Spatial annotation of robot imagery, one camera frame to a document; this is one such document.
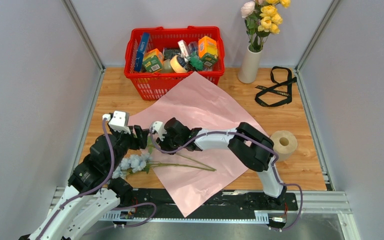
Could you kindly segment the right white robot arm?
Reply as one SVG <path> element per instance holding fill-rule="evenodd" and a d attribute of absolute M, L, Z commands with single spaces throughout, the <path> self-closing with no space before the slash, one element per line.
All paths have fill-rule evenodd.
<path fill-rule="evenodd" d="M 226 130 L 209 130 L 188 128 L 173 117 L 166 123 L 153 122 L 149 130 L 152 143 L 164 154 L 173 155 L 183 149 L 231 151 L 244 166 L 257 173 L 269 208 L 276 210 L 285 203 L 287 187 L 276 168 L 279 156 L 274 151 L 275 144 L 249 123 L 241 122 L 236 128 Z"/>

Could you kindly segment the black printed ribbon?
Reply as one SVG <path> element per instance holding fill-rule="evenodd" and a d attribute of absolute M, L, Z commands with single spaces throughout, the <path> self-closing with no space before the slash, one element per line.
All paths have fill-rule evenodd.
<path fill-rule="evenodd" d="M 274 70 L 286 71 L 287 72 L 286 80 L 282 81 L 282 82 L 276 81 L 275 76 L 274 76 Z M 292 96 L 293 88 L 292 88 L 292 85 L 297 82 L 297 77 L 296 76 L 293 77 L 292 71 L 289 68 L 287 68 L 287 67 L 274 66 L 270 70 L 270 80 L 274 84 L 273 86 L 265 87 L 265 86 L 262 86 L 262 85 L 257 85 L 255 87 L 256 89 L 260 90 L 260 92 L 258 92 L 255 95 L 255 98 L 254 98 L 255 102 L 257 104 L 259 104 L 260 106 L 267 107 L 267 108 L 280 107 L 280 106 L 283 106 L 283 105 L 290 104 L 292 102 L 292 100 L 293 100 L 293 96 Z M 268 104 L 268 103 L 266 103 L 265 101 L 263 101 L 261 99 L 261 96 L 263 96 L 264 94 L 267 94 L 267 93 L 272 93 L 272 94 L 284 97 L 284 99 L 282 99 L 282 100 L 280 100 L 278 102 L 272 103 L 272 104 Z"/>

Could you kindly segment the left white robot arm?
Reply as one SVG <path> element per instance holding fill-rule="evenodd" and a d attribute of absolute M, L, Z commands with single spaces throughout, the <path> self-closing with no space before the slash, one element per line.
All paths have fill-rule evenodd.
<path fill-rule="evenodd" d="M 122 178 L 114 178 L 116 165 L 129 150 L 144 149 L 149 131 L 138 125 L 126 130 L 104 131 L 89 148 L 68 179 L 67 187 L 45 221 L 21 240 L 77 240 L 105 213 L 127 207 L 133 188 Z"/>

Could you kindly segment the yellow flower stem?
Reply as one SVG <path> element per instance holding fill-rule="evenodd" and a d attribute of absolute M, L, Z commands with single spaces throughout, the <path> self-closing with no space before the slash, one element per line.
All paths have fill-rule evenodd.
<path fill-rule="evenodd" d="M 254 11 L 250 16 L 251 50 L 260 52 L 270 34 L 280 33 L 279 26 L 283 18 L 278 7 L 287 9 L 291 5 L 290 0 L 255 0 Z"/>

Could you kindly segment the purple pink wrapping paper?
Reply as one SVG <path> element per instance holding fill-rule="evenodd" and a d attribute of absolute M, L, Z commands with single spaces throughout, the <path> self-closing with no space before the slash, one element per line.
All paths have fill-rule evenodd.
<path fill-rule="evenodd" d="M 190 129 L 227 130 L 246 122 L 264 132 L 260 124 L 227 92 L 198 73 L 183 79 L 150 107 L 130 116 L 128 123 L 145 129 L 155 121 L 166 123 L 171 118 L 176 118 Z M 230 150 L 183 149 L 179 154 L 217 169 L 211 172 L 176 166 L 154 168 L 184 217 L 247 171 L 247 167 Z M 164 163 L 195 165 L 179 156 L 156 150 L 151 156 L 153 160 Z"/>

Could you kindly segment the pink white flower stem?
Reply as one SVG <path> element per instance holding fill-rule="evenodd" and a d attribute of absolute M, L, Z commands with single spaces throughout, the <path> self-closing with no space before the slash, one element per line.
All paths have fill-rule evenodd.
<path fill-rule="evenodd" d="M 260 37 L 258 36 L 259 17 L 257 16 L 258 1 L 251 0 L 240 8 L 241 17 L 244 19 L 246 34 L 248 36 L 248 49 L 257 53 L 262 50 Z"/>

